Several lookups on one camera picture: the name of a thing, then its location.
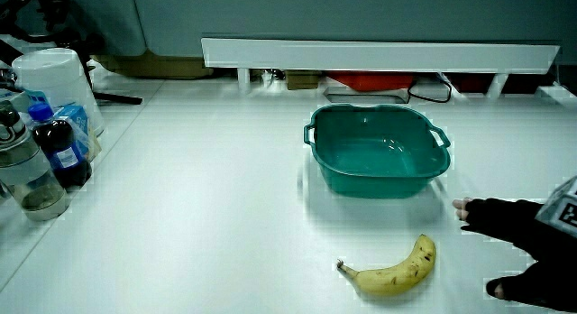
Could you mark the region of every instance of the gloved hand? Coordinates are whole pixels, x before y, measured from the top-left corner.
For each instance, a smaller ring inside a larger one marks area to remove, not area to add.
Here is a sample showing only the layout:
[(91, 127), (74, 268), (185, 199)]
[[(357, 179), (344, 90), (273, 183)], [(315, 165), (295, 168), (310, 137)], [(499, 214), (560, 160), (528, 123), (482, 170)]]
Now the gloved hand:
[(549, 309), (577, 312), (575, 294), (577, 238), (535, 219), (542, 204), (518, 200), (456, 199), (457, 216), (469, 225), (461, 229), (510, 242), (537, 262), (518, 276), (487, 283), (487, 293)]

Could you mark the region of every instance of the white container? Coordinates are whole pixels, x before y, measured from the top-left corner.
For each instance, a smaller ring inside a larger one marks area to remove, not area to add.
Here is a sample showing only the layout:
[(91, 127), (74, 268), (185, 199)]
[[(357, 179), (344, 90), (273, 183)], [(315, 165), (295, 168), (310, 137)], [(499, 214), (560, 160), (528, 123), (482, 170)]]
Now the white container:
[(83, 106), (96, 135), (104, 129), (104, 119), (75, 51), (50, 48), (26, 53), (12, 62), (16, 86), (32, 101), (53, 108), (75, 104)]

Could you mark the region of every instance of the metal stand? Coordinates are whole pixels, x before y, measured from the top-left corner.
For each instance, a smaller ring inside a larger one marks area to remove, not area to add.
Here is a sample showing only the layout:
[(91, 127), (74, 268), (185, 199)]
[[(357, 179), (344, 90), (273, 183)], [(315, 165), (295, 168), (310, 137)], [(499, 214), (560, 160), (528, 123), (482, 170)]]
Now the metal stand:
[[(101, 50), (105, 41), (102, 36), (96, 33), (90, 33), (85, 40), (81, 39), (78, 31), (70, 28), (49, 35), (31, 36), (23, 29), (15, 25), (16, 14), (18, 11), (27, 5), (31, 0), (8, 0), (0, 5), (0, 34), (9, 34), (14, 38), (23, 40), (29, 43), (44, 43), (54, 42), (57, 47), (71, 49), (76, 52), (84, 72), (87, 77), (88, 84), (92, 88), (92, 80), (90, 79), (89, 71), (91, 70), (87, 63), (90, 61), (90, 54)], [(54, 25), (64, 23), (69, 11), (69, 0), (38, 0), (41, 9), (38, 12), (43, 13), (44, 21), (46, 21), (46, 30), (52, 32)], [(7, 65), (12, 65), (12, 62), (22, 56), (23, 54), (17, 49), (10, 46), (8, 43), (0, 40), (0, 60)], [(105, 94), (94, 92), (96, 99), (113, 101), (118, 103), (139, 105), (142, 99), (139, 97), (124, 97), (114, 94)]]

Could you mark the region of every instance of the gray wall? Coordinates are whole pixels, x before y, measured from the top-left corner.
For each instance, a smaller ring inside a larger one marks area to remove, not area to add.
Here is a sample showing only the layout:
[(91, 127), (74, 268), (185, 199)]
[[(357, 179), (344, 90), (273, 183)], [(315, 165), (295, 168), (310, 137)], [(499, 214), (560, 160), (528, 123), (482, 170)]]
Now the gray wall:
[(203, 36), (546, 42), (577, 63), (577, 0), (136, 0), (148, 46), (201, 56)]

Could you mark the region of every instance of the clear bottle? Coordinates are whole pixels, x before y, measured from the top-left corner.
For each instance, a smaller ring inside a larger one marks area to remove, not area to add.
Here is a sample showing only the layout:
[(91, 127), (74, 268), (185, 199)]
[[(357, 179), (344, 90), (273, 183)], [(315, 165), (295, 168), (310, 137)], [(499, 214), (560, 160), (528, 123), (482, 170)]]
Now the clear bottle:
[(66, 190), (10, 101), (0, 102), (0, 181), (29, 219), (52, 219), (69, 206)]
[(48, 104), (30, 106), (28, 114), (34, 121), (34, 141), (50, 161), (60, 185), (64, 188), (83, 186), (92, 176), (92, 166), (79, 150), (72, 126), (65, 120), (55, 119)]

